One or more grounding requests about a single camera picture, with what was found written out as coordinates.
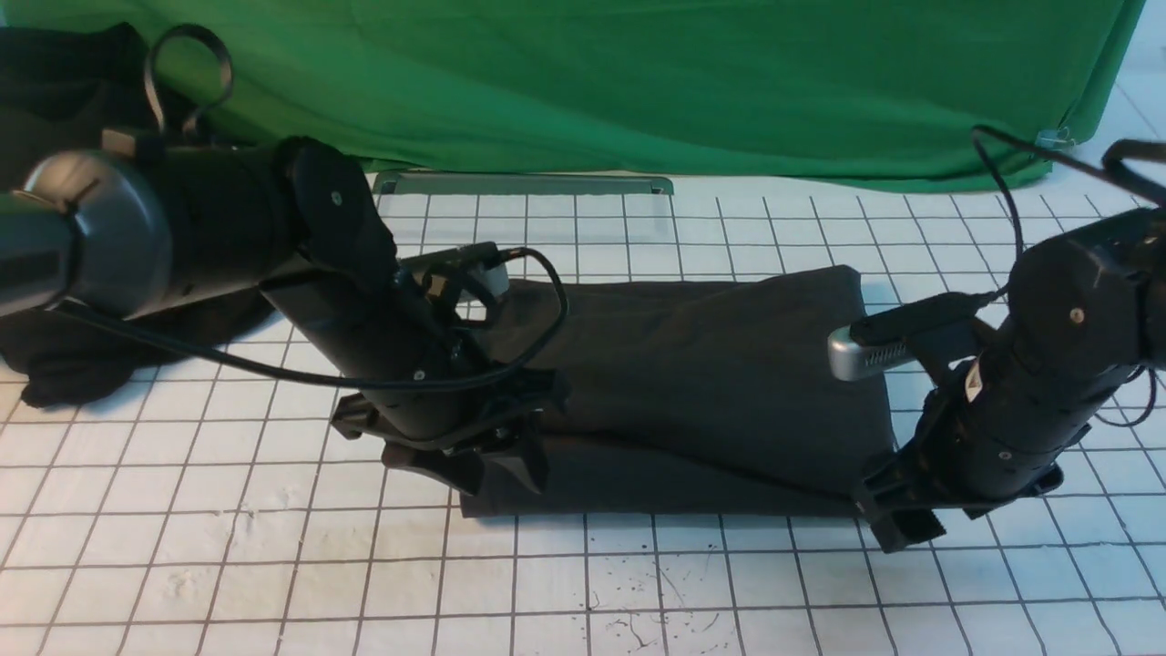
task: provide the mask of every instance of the black cable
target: black cable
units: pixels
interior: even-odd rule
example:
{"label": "black cable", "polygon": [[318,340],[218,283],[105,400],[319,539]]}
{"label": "black cable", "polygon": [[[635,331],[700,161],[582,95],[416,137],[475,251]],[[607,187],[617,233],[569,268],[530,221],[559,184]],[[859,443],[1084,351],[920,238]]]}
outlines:
{"label": "black cable", "polygon": [[290,369],[283,369],[281,367],[273,367],[269,365],[264,365],[261,362],[255,362],[252,360],[246,360],[238,358],[227,353],[223,353],[212,348],[198,347],[183,343],[181,340],[175,340],[168,338],[160,333],[153,331],[147,331],[145,327],[139,327],[132,323],[122,320],[120,318],[114,318],[106,316],[87,305],[65,301],[54,308],[54,311],[58,311],[78,320],[83,320],[94,327],[100,327],[100,330],[115,336],[135,340],[154,348],[168,351],[176,353],[178,355],[184,355],[187,358],[197,358],[202,360],[209,360],[211,362],[217,362],[225,367],[231,367],[233,369],[239,369],[247,372],[250,374],[255,374],[258,376],[265,376],[268,379],[274,379],[276,381],[287,381],[289,383],[302,383],[305,386],[318,386],[324,388],[343,388],[343,389],[354,389],[354,390],[393,390],[393,392],[413,392],[413,393],[455,393],[462,390],[470,390],[475,388],[485,388],[487,386],[493,386],[494,383],[501,382],[503,380],[512,376],[521,368],[526,367],[539,353],[555,338],[559,333],[563,323],[567,320],[567,315],[570,311],[570,302],[567,297],[567,289],[563,285],[562,278],[559,276],[559,271],[555,270],[555,266],[550,263],[550,260],[539,251],[534,248],[528,248],[526,246],[511,248],[504,251],[503,261],[510,261],[513,259],[529,256],[542,264],[547,275],[550,277],[550,283],[555,288],[555,296],[559,298],[559,315],[555,320],[547,327],[547,330],[539,336],[539,338],[531,344],[529,347],[521,355],[503,366],[499,369],[490,372],[489,374],[479,374],[476,376],[466,376],[464,379],[449,379],[438,381],[379,381],[379,380],[366,380],[366,379],[342,379],[337,376],[324,376],[321,374],[309,374],[305,372],[294,372]]}
{"label": "black cable", "polygon": [[[984,162],[984,167],[988,168],[988,172],[992,176],[992,179],[996,181],[996,185],[999,186],[1000,193],[1004,195],[1004,202],[1009,205],[1009,214],[1012,219],[1012,232],[1016,237],[1017,259],[1020,259],[1020,255],[1024,254],[1024,234],[1020,230],[1020,212],[1017,211],[1017,204],[1012,197],[1012,191],[1004,181],[1004,176],[1000,175],[999,167],[997,167],[996,162],[988,156],[988,150],[984,149],[984,144],[979,139],[981,134],[986,134],[988,136],[1002,141],[1018,150],[1024,150],[1045,157],[1049,161],[1065,164],[1069,168],[1084,172],[1086,175],[1109,182],[1110,184],[1119,186],[1132,193],[1137,193],[1144,198],[1159,200],[1160,198],[1166,197],[1166,190],[1161,186],[1150,183],[1149,181],[1144,181],[1144,178],[1131,174],[1131,171],[1121,163],[1121,160],[1126,156],[1131,158],[1142,158],[1144,161],[1163,161],[1163,155],[1166,153],[1166,148],[1163,148],[1160,144],[1145,143],[1140,141],[1115,143],[1103,156],[1105,168],[1095,168],[1070,156],[1062,155],[1055,150],[1025,143],[1024,141],[1020,141],[1019,139],[998,129],[977,125],[971,129],[971,142],[972,146],[975,146],[981,161]],[[1007,288],[1009,285],[1004,284],[995,292],[985,294],[985,297],[989,297],[988,302],[1002,297],[1007,292]],[[1129,379],[1125,380],[1124,383],[1122,383],[1122,386],[1128,386],[1137,381],[1146,372],[1150,372],[1150,401],[1146,403],[1146,408],[1142,411],[1142,415],[1138,416],[1137,419],[1123,424],[1118,422],[1110,422],[1109,419],[1102,417],[1101,414],[1095,414],[1094,417],[1102,424],[1117,429],[1133,429],[1149,419],[1154,412],[1154,407],[1158,404],[1158,373],[1153,369],[1147,369],[1146,367],[1139,367],[1133,374],[1130,375]]]}
{"label": "black cable", "polygon": [[205,27],[180,24],[167,30],[149,49],[149,52],[146,54],[146,99],[149,100],[150,110],[153,110],[154,118],[157,120],[159,133],[164,135],[167,126],[166,112],[162,111],[162,100],[157,94],[157,56],[162,52],[163,45],[181,36],[202,43],[218,58],[219,82],[223,84],[223,93],[215,100],[196,107],[182,125],[182,134],[188,141],[195,141],[198,137],[198,121],[203,115],[231,99],[231,94],[234,92],[234,65],[231,62],[231,52],[227,50],[226,44]]}
{"label": "black cable", "polygon": [[746,481],[751,481],[751,482],[754,482],[754,484],[763,485],[763,486],[768,487],[768,488],[784,489],[784,491],[793,492],[793,493],[796,493],[796,494],[806,495],[808,498],[819,499],[821,501],[828,501],[830,503],[845,503],[847,506],[850,506],[850,507],[854,506],[854,500],[850,498],[850,495],[848,495],[845,493],[833,492],[833,491],[824,491],[822,488],[815,488],[815,487],[812,487],[812,486],[803,486],[801,484],[795,484],[795,482],[793,482],[793,481],[791,481],[788,479],[779,479],[777,477],[768,477],[766,474],[761,474],[759,472],[753,472],[752,470],[745,470],[745,468],[738,467],[736,465],[729,465],[729,464],[725,464],[725,463],[718,463],[718,461],[708,460],[708,459],[704,459],[704,458],[696,458],[696,457],[688,456],[688,454],[684,454],[684,453],[681,453],[681,452],[669,452],[669,456],[676,457],[676,458],[679,458],[681,460],[684,460],[687,463],[691,463],[691,464],[697,465],[700,467],[708,467],[710,470],[715,470],[715,471],[721,472],[723,474],[728,474],[728,475],[730,475],[730,477],[732,477],[735,479],[743,479],[743,480],[746,480]]}
{"label": "black cable", "polygon": [[1154,414],[1154,407],[1158,405],[1158,373],[1146,367],[1139,367],[1138,371],[1135,372],[1132,376],[1126,379],[1124,385],[1129,385],[1132,383],[1133,381],[1137,381],[1146,372],[1150,373],[1150,401],[1147,401],[1146,407],[1142,409],[1142,415],[1139,415],[1138,418],[1132,422],[1122,423],[1122,422],[1110,422],[1109,419],[1102,417],[1101,414],[1097,414],[1095,417],[1097,418],[1098,422],[1101,422],[1107,426],[1112,426],[1115,429],[1133,429],[1140,426],[1143,423],[1145,423],[1146,419],[1150,419],[1150,416]]}

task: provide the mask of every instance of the gray cloth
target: gray cloth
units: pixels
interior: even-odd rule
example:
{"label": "gray cloth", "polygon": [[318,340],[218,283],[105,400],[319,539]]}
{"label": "gray cloth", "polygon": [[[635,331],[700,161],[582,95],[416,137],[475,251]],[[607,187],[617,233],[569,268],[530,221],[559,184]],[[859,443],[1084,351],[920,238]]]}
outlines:
{"label": "gray cloth", "polygon": [[[827,361],[828,336],[864,313],[857,271],[569,295],[567,324],[532,364],[573,389],[566,415],[543,417],[548,489],[491,471],[463,515],[855,514],[863,464],[893,444],[883,379],[843,383]],[[556,311],[550,284],[514,281],[483,344],[507,361]]]}

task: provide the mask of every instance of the white tile floor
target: white tile floor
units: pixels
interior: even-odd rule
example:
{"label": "white tile floor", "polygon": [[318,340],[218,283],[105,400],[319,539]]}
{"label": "white tile floor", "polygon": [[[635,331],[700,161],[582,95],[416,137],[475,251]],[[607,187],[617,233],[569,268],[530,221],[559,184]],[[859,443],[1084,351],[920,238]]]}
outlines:
{"label": "white tile floor", "polygon": [[[1166,24],[1166,2],[1147,16],[1081,148],[1090,161],[1119,136],[1166,137],[1166,54],[1149,27]],[[580,282],[849,263],[871,310],[991,288],[1012,262],[995,193],[760,178],[676,191],[381,206],[403,254],[528,242]],[[1062,170],[1018,199],[1032,240],[1135,206]],[[231,352],[331,372],[282,322]],[[1166,654],[1166,414],[1098,426],[1048,500],[975,523],[947,514],[949,536],[886,556],[852,522],[466,521],[448,491],[386,473],[377,440],[329,433],[335,390],[201,362],[77,412],[24,408],[2,376],[3,656]],[[887,379],[904,437],[928,382]],[[1144,395],[1123,390],[1109,412],[1131,417]]]}

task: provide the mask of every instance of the green backdrop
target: green backdrop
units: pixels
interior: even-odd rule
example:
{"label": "green backdrop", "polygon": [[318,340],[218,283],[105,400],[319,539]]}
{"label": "green backdrop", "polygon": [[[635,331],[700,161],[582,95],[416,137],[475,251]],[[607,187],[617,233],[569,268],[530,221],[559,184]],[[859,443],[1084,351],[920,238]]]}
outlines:
{"label": "green backdrop", "polygon": [[[218,113],[458,171],[786,175],[991,185],[968,131],[1093,135],[1145,0],[5,0],[13,26],[215,30]],[[164,77],[215,94],[177,43]],[[1045,162],[1012,157],[1012,183]]]}

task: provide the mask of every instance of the black fabric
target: black fabric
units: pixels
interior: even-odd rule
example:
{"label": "black fabric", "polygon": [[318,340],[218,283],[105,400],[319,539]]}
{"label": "black fabric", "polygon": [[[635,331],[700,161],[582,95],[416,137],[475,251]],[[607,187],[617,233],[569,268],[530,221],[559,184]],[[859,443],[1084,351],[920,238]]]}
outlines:
{"label": "black fabric", "polygon": [[[142,79],[146,51],[128,24],[94,34],[0,29],[0,189],[22,186],[33,168],[55,153],[99,147],[106,127],[156,127]],[[181,125],[196,106],[166,86],[159,96],[170,124]],[[213,132],[212,126],[204,132]],[[246,290],[135,323],[218,346],[272,312],[258,290]],[[0,357],[29,376],[22,398],[34,408],[99,401],[135,369],[178,360],[41,310],[0,317]]]}
{"label": "black fabric", "polygon": [[[857,271],[575,284],[570,297],[532,364],[573,389],[566,415],[543,418],[549,487],[534,495],[492,470],[463,515],[855,514],[847,493],[893,444],[884,381],[836,381],[827,360],[827,337],[864,313]],[[514,281],[483,343],[508,360],[555,311],[549,284]]]}

